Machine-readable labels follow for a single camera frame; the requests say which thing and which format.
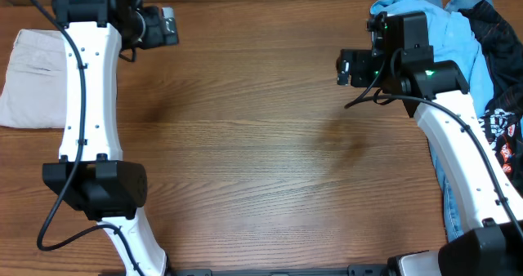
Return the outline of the beige shorts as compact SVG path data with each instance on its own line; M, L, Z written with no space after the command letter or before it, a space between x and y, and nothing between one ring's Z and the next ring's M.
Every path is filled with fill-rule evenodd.
M1 125L62 128L66 120L66 54L58 31L22 29L13 42L1 94Z

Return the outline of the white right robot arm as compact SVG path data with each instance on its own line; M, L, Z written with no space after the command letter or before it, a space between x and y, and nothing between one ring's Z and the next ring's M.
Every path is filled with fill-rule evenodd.
M464 234L437 251L393 256L381 275L520 275L522 199L491 153L458 65L431 48L374 55L342 50L337 82L378 87L373 101L402 100L449 177Z

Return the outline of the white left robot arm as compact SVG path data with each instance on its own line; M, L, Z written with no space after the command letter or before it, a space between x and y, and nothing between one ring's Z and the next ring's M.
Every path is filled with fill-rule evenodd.
M145 215L145 168L123 158L116 102L119 60L178 42L173 10L144 0L52 0L66 51L66 117L55 163L42 167L58 204L106 232L127 275L171 275Z

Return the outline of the light blue t-shirt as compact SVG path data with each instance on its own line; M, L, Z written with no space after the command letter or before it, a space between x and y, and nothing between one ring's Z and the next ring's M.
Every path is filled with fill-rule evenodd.
M522 41L491 0L378 0L371 15L422 11L437 61L470 85L481 129L515 188L522 188Z

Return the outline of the dark printed t-shirt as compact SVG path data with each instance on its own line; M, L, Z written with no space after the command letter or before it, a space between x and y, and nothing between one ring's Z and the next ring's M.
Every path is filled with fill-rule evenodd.
M481 129L503 172L522 191L522 43L486 0L462 9L481 44L494 95L480 116Z

